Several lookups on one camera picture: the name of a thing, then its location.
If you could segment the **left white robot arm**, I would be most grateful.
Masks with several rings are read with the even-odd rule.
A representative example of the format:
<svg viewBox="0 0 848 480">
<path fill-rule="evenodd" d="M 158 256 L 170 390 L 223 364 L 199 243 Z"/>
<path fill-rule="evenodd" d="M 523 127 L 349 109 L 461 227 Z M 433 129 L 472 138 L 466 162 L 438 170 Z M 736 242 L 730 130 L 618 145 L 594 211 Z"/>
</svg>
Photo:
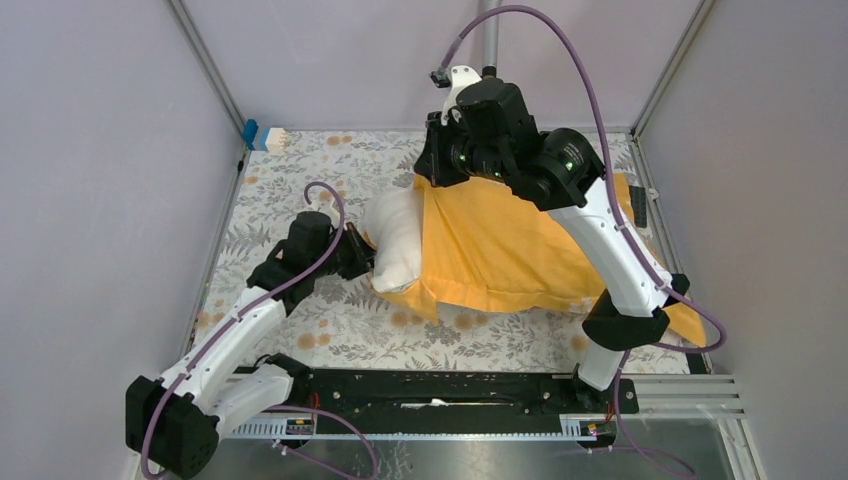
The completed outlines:
<svg viewBox="0 0 848 480">
<path fill-rule="evenodd" d="M 200 473 L 218 444 L 261 411 L 296 411 L 309 401 L 307 380 L 276 365 L 228 385 L 247 350 L 309 297 L 318 279 L 356 279 L 375 251 L 350 222 L 299 213 L 288 235 L 257 265 L 224 320 L 156 379 L 137 377 L 125 393 L 126 446 L 181 479 Z"/>
</svg>

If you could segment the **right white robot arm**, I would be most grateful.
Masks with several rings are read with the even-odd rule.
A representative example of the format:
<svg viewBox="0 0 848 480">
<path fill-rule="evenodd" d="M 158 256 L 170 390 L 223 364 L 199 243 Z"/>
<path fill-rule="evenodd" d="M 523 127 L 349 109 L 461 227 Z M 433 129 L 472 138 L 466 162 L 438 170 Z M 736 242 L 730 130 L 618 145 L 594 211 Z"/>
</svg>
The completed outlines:
<svg viewBox="0 0 848 480">
<path fill-rule="evenodd" d="M 613 398 L 625 351 L 668 328 L 665 287 L 684 293 L 688 280 L 661 267 L 643 241 L 626 239 L 629 223 L 608 193 L 614 182 L 583 134 L 539 131 L 513 83 L 458 72 L 440 85 L 448 95 L 427 117 L 415 173 L 439 189 L 471 179 L 508 187 L 570 235 L 605 285 L 582 325 L 590 344 L 573 386 L 577 405 L 597 412 Z"/>
</svg>

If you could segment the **white pillow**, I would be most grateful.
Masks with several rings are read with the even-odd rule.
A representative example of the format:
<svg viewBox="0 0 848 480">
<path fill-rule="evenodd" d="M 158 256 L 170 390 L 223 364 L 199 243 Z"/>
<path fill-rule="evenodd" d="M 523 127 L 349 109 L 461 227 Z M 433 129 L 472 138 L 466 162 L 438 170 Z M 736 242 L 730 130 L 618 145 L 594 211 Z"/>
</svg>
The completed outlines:
<svg viewBox="0 0 848 480">
<path fill-rule="evenodd" d="M 376 250 L 372 286 L 397 293 L 420 278 L 423 200 L 412 187 L 393 188 L 373 197 L 364 210 L 363 227 Z"/>
</svg>

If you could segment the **orange pillowcase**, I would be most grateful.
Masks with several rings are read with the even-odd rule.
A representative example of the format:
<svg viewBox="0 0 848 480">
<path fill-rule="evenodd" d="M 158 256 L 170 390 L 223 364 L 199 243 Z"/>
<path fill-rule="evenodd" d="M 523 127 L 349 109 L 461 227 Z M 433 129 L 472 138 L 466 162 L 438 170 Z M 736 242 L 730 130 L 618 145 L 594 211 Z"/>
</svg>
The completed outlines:
<svg viewBox="0 0 848 480">
<path fill-rule="evenodd" d="M 420 278 L 397 293 L 378 293 L 433 324 L 438 308 L 485 313 L 534 307 L 586 311 L 605 288 L 571 236 L 532 203 L 481 178 L 435 188 L 415 177 L 423 200 Z"/>
</svg>

